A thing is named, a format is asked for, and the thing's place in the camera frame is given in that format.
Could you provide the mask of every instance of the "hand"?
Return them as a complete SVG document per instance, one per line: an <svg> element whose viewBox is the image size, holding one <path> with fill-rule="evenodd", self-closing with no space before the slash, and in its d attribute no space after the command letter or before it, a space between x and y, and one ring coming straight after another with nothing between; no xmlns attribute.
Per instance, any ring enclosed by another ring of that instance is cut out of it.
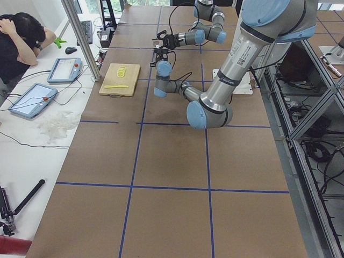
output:
<svg viewBox="0 0 344 258"><path fill-rule="evenodd" d="M2 19L0 20L0 31L4 34L17 33L17 29L13 20Z"/></svg>

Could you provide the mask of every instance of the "person's arm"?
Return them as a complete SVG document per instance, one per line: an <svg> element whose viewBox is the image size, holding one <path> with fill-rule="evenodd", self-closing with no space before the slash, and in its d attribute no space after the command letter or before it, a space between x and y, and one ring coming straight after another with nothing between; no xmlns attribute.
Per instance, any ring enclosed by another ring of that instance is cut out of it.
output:
<svg viewBox="0 0 344 258"><path fill-rule="evenodd" d="M18 35L13 21L8 19L0 20L0 31L12 39L18 50L17 60L30 66L37 65L36 55L25 41Z"/></svg>
<svg viewBox="0 0 344 258"><path fill-rule="evenodd" d="M46 48L47 46L49 46L51 43L53 43L56 39L56 35L54 32L52 32L51 30L44 28L44 32L45 32L45 40L43 42L39 42L39 45L42 49ZM35 53L35 55L37 56L40 52L41 49L35 47L33 49L33 52Z"/></svg>

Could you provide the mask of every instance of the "keyboard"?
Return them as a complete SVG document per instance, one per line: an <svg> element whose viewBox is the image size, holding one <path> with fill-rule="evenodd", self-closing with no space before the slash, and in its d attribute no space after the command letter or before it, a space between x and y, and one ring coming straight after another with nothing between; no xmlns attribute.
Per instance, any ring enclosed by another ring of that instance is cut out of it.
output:
<svg viewBox="0 0 344 258"><path fill-rule="evenodd" d="M90 20L83 20L80 22L81 28L85 33L88 44L93 42L93 31L92 31L92 22Z"/></svg>

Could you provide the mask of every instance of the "black shirt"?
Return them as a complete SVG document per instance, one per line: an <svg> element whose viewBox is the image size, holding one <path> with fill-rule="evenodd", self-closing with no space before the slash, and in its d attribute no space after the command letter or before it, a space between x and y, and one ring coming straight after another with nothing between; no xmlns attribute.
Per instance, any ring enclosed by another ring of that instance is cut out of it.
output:
<svg viewBox="0 0 344 258"><path fill-rule="evenodd" d="M1 19L10 19L13 15L1 15ZM35 42L27 42L33 49ZM18 50L10 36L0 32L0 78L6 84L8 80L24 73L30 66L17 61Z"/></svg>

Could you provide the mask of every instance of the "black hair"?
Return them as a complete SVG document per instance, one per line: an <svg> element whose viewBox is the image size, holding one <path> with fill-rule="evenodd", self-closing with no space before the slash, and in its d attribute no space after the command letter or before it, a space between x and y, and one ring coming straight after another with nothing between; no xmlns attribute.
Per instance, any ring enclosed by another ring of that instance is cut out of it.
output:
<svg viewBox="0 0 344 258"><path fill-rule="evenodd" d="M45 32L43 26L33 16L25 12L19 12L12 17L19 36L29 41L43 42Z"/></svg>

